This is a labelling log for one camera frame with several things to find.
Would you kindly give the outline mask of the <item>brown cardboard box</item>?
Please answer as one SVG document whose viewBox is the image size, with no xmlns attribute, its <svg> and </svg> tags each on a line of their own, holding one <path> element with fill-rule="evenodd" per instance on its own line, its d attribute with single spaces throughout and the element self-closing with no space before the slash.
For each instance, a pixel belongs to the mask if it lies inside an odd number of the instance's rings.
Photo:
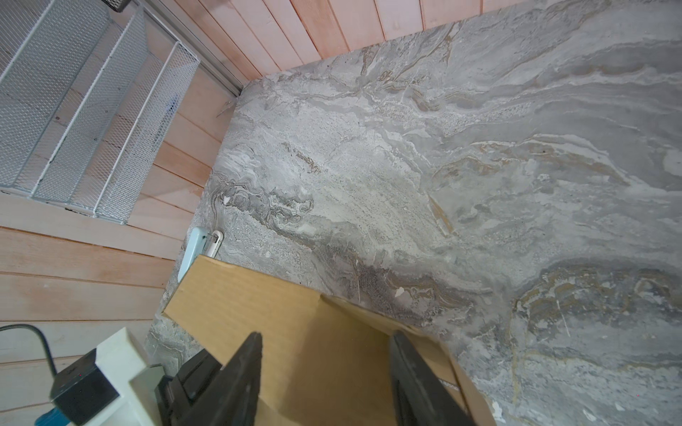
<svg viewBox="0 0 682 426">
<path fill-rule="evenodd" d="M 263 424 L 395 424 L 389 339 L 397 331 L 476 424 L 494 423 L 487 401 L 441 342 L 339 297 L 199 257 L 163 313 L 222 363 L 248 335 L 262 335 Z"/>
</svg>

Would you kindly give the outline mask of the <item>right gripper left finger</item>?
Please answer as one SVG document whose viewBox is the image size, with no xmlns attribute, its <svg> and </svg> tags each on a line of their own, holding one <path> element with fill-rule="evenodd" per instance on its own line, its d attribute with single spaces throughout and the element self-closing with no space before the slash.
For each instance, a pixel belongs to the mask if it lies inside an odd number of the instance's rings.
<svg viewBox="0 0 682 426">
<path fill-rule="evenodd" d="M 262 350 L 262 335 L 248 335 L 179 425 L 255 424 Z"/>
</svg>

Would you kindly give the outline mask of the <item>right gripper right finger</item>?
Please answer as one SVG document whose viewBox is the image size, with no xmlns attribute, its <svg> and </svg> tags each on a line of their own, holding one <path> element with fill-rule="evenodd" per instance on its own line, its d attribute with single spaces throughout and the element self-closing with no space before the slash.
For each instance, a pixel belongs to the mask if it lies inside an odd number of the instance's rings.
<svg viewBox="0 0 682 426">
<path fill-rule="evenodd" d="M 474 426 L 401 331 L 390 338 L 389 367 L 398 425 Z"/>
</svg>

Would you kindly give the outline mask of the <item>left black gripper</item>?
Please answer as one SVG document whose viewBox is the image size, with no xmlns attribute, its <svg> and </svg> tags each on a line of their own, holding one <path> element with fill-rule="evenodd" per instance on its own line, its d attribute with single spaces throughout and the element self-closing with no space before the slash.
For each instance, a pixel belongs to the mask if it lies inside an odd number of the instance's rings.
<svg viewBox="0 0 682 426">
<path fill-rule="evenodd" d="M 163 426 L 179 425 L 208 389 L 222 365 L 206 350 L 187 361 L 175 376 L 165 375 L 156 387 Z"/>
</svg>

